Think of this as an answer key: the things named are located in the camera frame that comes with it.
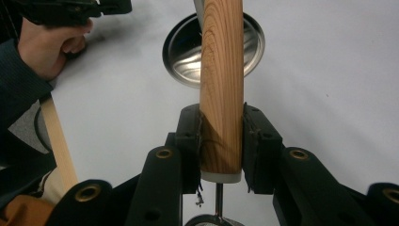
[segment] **wood grain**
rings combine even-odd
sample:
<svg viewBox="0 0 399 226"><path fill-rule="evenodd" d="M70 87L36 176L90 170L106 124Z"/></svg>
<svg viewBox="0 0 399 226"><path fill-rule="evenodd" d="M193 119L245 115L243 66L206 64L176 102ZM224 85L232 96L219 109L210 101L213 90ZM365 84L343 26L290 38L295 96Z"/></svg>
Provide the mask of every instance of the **wood grain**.
<svg viewBox="0 0 399 226"><path fill-rule="evenodd" d="M67 191L76 185L78 180L53 99L48 98L40 101L40 107L56 159L56 165L61 174L64 189Z"/></svg>
<svg viewBox="0 0 399 226"><path fill-rule="evenodd" d="M237 174L241 173L244 103L243 3L206 0L204 8L201 170Z"/></svg>

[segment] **white surface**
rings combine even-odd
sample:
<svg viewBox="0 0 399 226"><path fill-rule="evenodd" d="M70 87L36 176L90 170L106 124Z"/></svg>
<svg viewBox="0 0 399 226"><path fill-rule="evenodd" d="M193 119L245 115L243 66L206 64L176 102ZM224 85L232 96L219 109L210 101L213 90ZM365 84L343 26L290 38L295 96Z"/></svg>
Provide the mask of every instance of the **white surface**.
<svg viewBox="0 0 399 226"><path fill-rule="evenodd" d="M399 2L245 0L263 28L263 59L245 80L245 101L260 108L286 146L315 153L342 184L365 193L399 184ZM195 12L190 0L133 1L128 15L94 20L88 51L56 81L53 99L80 181L113 186L140 173L148 151L176 130L199 90L168 75L162 46ZM184 221L215 209L184 197ZM225 185L225 216L278 225L271 197Z"/></svg>

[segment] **black clamp jaw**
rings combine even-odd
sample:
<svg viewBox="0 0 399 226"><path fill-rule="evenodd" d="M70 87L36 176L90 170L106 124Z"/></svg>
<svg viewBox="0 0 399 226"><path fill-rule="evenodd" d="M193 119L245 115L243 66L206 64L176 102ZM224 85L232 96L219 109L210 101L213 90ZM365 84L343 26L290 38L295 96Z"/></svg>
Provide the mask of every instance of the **black clamp jaw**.
<svg viewBox="0 0 399 226"><path fill-rule="evenodd" d="M244 109L248 192L273 195L280 225L399 225L398 185L374 184L367 195L343 186L313 153L284 147L261 110ZM75 186L47 225L182 225L183 194L195 194L200 186L200 122L199 105L184 108L176 133L149 152L140 176L113 189L102 181Z"/></svg>
<svg viewBox="0 0 399 226"><path fill-rule="evenodd" d="M125 14L130 0L11 0L22 16L34 24L48 26L85 25L89 17Z"/></svg>

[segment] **person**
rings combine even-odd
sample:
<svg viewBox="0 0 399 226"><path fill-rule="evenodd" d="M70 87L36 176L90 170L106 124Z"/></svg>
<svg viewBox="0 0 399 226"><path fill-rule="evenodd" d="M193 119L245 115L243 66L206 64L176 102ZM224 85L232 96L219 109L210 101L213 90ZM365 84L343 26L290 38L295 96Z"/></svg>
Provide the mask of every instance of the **person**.
<svg viewBox="0 0 399 226"><path fill-rule="evenodd" d="M85 34L93 27L91 20L83 26L46 27L22 19L21 34L18 34L19 31L15 31L18 20L12 19L15 15L4 15L10 10L4 10L6 5L1 1L4 5L0 5L0 16L10 18L10 21L3 20L0 26L11 35L2 32L1 38L9 39L0 44L0 138L32 104L53 90L48 81L61 73L68 60L67 54L77 54L85 49ZM4 150L6 147L1 146L0 153L13 151ZM1 181L0 188L7 183ZM10 201L6 206L0 206L0 226L44 225L54 205L18 192L0 198L0 202Z"/></svg>

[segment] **metal bowl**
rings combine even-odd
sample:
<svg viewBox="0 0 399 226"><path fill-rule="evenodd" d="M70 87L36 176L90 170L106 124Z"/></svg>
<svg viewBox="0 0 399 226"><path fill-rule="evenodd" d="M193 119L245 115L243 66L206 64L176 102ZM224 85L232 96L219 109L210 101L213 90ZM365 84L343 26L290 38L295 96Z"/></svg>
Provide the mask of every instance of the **metal bowl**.
<svg viewBox="0 0 399 226"><path fill-rule="evenodd" d="M170 31L162 51L170 75L194 88L200 86L201 42L200 24L195 13ZM253 18L244 13L244 76L258 65L263 51L263 31Z"/></svg>

